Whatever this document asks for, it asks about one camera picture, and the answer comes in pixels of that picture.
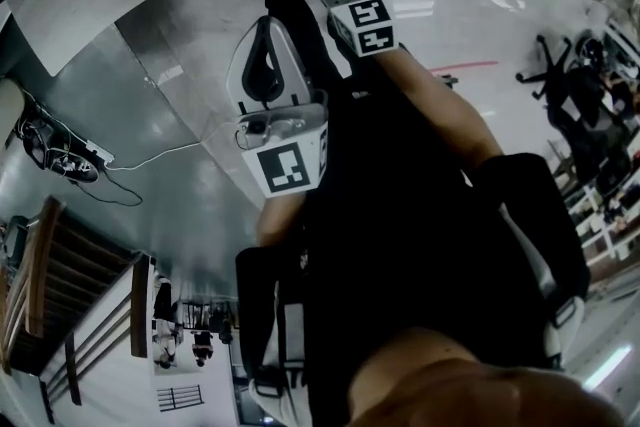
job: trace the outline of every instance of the cable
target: cable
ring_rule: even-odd
[[[109,199],[98,198],[97,196],[94,196],[93,194],[91,194],[88,190],[84,189],[78,182],[75,182],[73,180],[69,180],[69,182],[71,182],[72,185],[75,185],[78,189],[80,189],[82,192],[84,192],[87,196],[95,199],[96,201],[99,201],[100,203],[110,203],[110,204],[113,204],[113,205],[120,205],[122,207],[137,207],[138,205],[140,205],[142,203],[142,198],[140,198],[140,196],[138,196],[133,191],[130,191],[130,192],[132,192],[138,198],[140,198],[140,201],[138,203],[133,204],[133,205],[128,205],[126,203],[120,203],[119,201],[113,201],[113,200],[109,200]]]
[[[109,173],[107,173],[105,169],[103,169],[102,172],[104,173],[104,176],[106,176],[107,180],[109,180],[113,185],[115,185],[116,187],[119,187],[121,190],[125,192],[133,194],[136,198],[138,198],[138,203],[136,203],[135,205],[126,205],[126,206],[137,207],[138,205],[142,205],[142,203],[144,203],[144,200],[137,192],[134,192],[131,189],[127,189],[124,185],[116,182],[113,178],[109,176]]]
[[[165,150],[162,153],[158,153],[158,155],[156,155],[155,157],[151,157],[151,158],[145,160],[144,162],[140,162],[140,164],[138,164],[136,166],[131,166],[131,167],[109,167],[108,165],[105,165],[104,167],[105,167],[105,169],[108,169],[109,171],[135,171],[136,169],[140,169],[142,166],[148,164],[149,162],[153,162],[154,160],[159,159],[160,157],[162,157],[163,155],[166,155],[167,153],[173,153],[174,151],[182,151],[182,150],[187,150],[189,148],[194,148],[196,146],[200,146],[201,144],[206,143],[214,135],[216,135],[218,130],[220,130],[225,125],[235,125],[235,124],[236,123],[231,123],[231,122],[223,123],[218,128],[216,128],[211,135],[207,136],[207,138],[203,139],[202,141],[198,141],[197,143],[185,144],[184,146],[178,146],[177,148],[171,148],[170,150]]]
[[[31,98],[31,100],[33,100],[33,103],[36,105],[36,107],[38,109],[40,109],[42,112],[44,112],[47,116],[49,116],[53,121],[55,121],[56,123],[60,124],[61,126],[63,126],[65,128],[65,130],[69,133],[69,141],[71,141],[71,136],[75,137],[78,141],[80,141],[82,144],[87,144],[87,141],[85,141],[82,137],[80,137],[78,134],[76,134],[73,130],[71,130],[66,124],[64,124],[62,121],[60,121],[58,118],[56,118],[53,114],[51,114],[45,107],[44,105],[42,105],[40,102],[38,102],[38,100],[35,99],[35,97],[29,93],[29,91],[27,91],[24,88],[20,88],[22,89],[22,92],[25,93],[29,98]]]
[[[134,192],[131,189],[128,189],[127,187],[125,187],[124,185],[119,184],[118,182],[116,182],[113,178],[111,178],[109,176],[109,174],[104,169],[102,169],[102,172],[104,173],[104,176],[107,178],[107,180],[109,180],[113,185],[115,185],[116,187],[119,187],[123,191],[128,192],[129,194],[133,194],[138,199],[138,202],[137,203],[133,203],[133,204],[129,204],[129,203],[122,203],[120,201],[115,201],[115,200],[110,200],[110,199],[98,198],[97,196],[94,196],[93,194],[91,194],[84,187],[82,187],[77,181],[75,181],[75,180],[69,180],[69,181],[71,182],[72,185],[75,185],[78,189],[80,189],[82,192],[84,192],[87,196],[95,199],[96,201],[99,201],[100,203],[109,203],[109,204],[112,204],[112,205],[120,205],[122,207],[127,207],[127,208],[137,207],[139,205],[142,205],[142,203],[144,203],[144,200],[142,199],[142,197],[137,192]]]
[[[240,148],[242,151],[247,151],[247,148],[243,148],[242,146],[240,146],[240,141],[238,141],[238,134],[240,133],[240,130],[236,130],[236,135],[235,135],[235,139],[236,139],[236,145],[238,146],[238,148]]]

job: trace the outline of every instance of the staircase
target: staircase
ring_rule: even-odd
[[[31,258],[26,320],[9,349],[10,366],[36,376],[134,260],[131,252],[83,226],[52,198],[39,223],[36,233],[30,230],[22,264]]]

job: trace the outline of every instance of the red line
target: red line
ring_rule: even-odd
[[[442,68],[432,68],[429,71],[431,73],[439,73],[441,71],[457,70],[460,68],[478,68],[480,66],[495,66],[496,64],[500,64],[500,63],[498,61],[480,61],[477,63],[462,63],[462,64],[453,64],[451,66],[443,66]]]

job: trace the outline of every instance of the wooden handrail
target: wooden handrail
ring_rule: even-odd
[[[33,244],[27,243],[25,248],[25,257],[29,257],[31,260],[25,329],[27,333],[38,338],[42,338],[44,335],[44,293],[49,250],[56,222],[63,210],[62,203],[55,198],[47,198],[40,213],[40,222],[33,227],[35,229]]]
[[[40,213],[40,222],[29,229],[20,268],[11,283],[0,324],[2,367],[11,372],[11,352],[23,324],[27,332],[42,337],[44,327],[44,292],[49,248],[56,221],[64,205],[49,197]]]
[[[0,329],[4,329],[7,314],[7,279],[6,267],[0,269]],[[4,366],[4,330],[0,331],[0,364]]]
[[[149,258],[139,258],[131,280],[131,355],[147,358],[147,283]]]

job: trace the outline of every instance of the backpack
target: backpack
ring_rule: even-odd
[[[548,368],[561,370],[563,357],[584,318],[590,275],[581,245],[541,157],[515,155],[491,160],[494,162],[483,165],[474,187],[485,189],[491,208],[498,210],[526,255],[547,305],[548,322],[542,339]],[[526,189],[514,185],[510,178],[520,169],[533,170],[534,174],[537,171],[539,181]],[[541,212],[531,207],[536,204],[544,208],[544,219],[548,221],[544,226],[539,222]],[[560,254],[562,258],[551,257],[551,246],[557,246],[554,256]],[[300,245],[250,249],[236,260],[243,315],[244,299],[255,292],[244,277],[257,275],[260,282],[272,277],[273,301],[269,302],[272,316],[265,320],[264,312],[261,315],[262,332],[254,331],[258,326],[251,325],[251,319],[243,316],[243,335],[248,336],[241,338],[241,350],[251,396],[273,418],[290,427],[313,425],[304,372],[306,263],[307,255]]]

